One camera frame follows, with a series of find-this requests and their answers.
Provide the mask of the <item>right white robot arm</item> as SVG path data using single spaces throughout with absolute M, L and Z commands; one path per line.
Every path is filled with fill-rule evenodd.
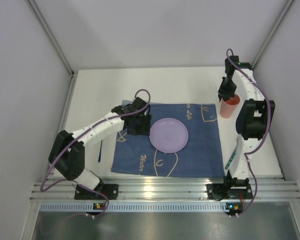
M 231 54 L 224 64 L 225 76 L 217 92 L 221 102 L 220 116 L 229 111 L 229 101 L 234 101 L 235 95 L 241 104 L 235 120 L 236 148 L 225 170 L 232 178 L 244 180 L 250 175 L 248 164 L 253 154 L 262 147 L 269 133 L 276 104 L 257 85 L 250 63 L 241 62 L 239 56 Z

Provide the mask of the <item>blue cloth placemat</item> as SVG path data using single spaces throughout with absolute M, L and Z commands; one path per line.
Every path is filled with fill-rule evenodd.
M 119 174 L 222 178 L 222 148 L 215 104 L 162 104 L 150 106 L 151 124 L 172 118 L 183 123 L 188 132 L 184 148 L 162 152 L 146 135 L 131 135 L 126 130 L 116 136 L 111 171 Z

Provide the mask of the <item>orange plastic cup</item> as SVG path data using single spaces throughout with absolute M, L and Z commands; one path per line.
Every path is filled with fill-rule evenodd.
M 235 94 L 233 97 L 229 98 L 228 100 L 222 99 L 221 106 L 220 106 L 220 116 L 222 118 L 228 119 L 234 113 L 240 101 L 241 99 L 237 94 Z

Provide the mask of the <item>spoon with green handle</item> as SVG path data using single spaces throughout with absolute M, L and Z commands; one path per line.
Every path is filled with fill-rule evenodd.
M 237 155 L 237 148 L 234 149 L 234 151 L 232 152 L 229 160 L 227 161 L 227 163 L 226 163 L 226 165 L 224 167 L 225 170 L 228 170 L 230 168 L 230 166 L 232 165 L 232 162 L 233 162 L 233 160 L 234 160 L 234 158 L 235 158 L 236 155 Z

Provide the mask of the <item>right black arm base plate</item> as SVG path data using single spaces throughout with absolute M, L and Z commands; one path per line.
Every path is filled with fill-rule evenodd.
M 212 183 L 206 185 L 207 197 L 209 200 L 222 201 L 226 194 L 227 188 L 221 183 Z

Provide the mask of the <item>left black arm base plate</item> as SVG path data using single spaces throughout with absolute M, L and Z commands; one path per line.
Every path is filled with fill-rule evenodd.
M 119 193 L 118 184 L 103 184 L 101 187 L 94 190 L 100 194 L 96 194 L 90 190 L 76 186 L 74 199 L 75 200 L 105 200 L 106 196 L 109 200 L 116 200 Z

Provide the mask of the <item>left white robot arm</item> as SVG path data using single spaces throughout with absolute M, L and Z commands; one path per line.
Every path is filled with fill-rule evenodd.
M 140 97 L 125 106 L 114 107 L 100 120 L 74 132 L 62 130 L 48 157 L 50 166 L 71 182 L 88 191 L 100 192 L 103 181 L 88 168 L 86 151 L 114 133 L 127 130 L 132 135 L 149 135 L 150 104 Z

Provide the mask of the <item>purple plastic plate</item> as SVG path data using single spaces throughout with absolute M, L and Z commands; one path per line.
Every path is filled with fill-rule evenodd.
M 149 140 L 154 148 L 163 153 L 177 153 L 188 143 L 186 126 L 175 118 L 162 118 L 150 128 Z

